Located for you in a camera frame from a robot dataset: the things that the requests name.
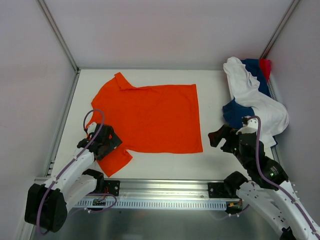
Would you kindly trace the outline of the orange t shirt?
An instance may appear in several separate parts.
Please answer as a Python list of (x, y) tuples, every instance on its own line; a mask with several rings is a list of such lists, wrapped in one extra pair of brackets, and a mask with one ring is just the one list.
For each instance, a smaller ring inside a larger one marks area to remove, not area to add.
[(118, 72), (91, 101), (89, 124), (113, 127), (122, 143), (98, 162), (111, 177), (139, 153), (203, 152), (196, 84), (135, 87)]

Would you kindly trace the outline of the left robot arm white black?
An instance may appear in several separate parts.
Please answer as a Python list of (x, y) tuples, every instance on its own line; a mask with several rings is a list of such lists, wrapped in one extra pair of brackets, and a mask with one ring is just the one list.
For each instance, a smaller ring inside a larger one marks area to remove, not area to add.
[(27, 192), (24, 221), (45, 235), (56, 233), (65, 223), (70, 210), (85, 196), (112, 197), (115, 206), (119, 181), (107, 181), (100, 171), (91, 169), (122, 144), (110, 125), (97, 124), (80, 140), (69, 162), (44, 183), (34, 183)]

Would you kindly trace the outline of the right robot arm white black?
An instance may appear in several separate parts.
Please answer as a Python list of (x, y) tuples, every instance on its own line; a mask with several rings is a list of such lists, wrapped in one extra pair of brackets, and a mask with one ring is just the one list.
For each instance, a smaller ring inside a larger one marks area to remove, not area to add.
[(260, 133), (260, 125), (235, 129), (224, 124), (208, 134), (213, 148), (225, 140), (220, 149), (234, 155), (251, 178), (235, 171), (218, 187), (209, 187), (209, 196), (246, 201), (282, 240), (318, 240), (319, 225), (303, 207), (281, 165), (266, 156)]

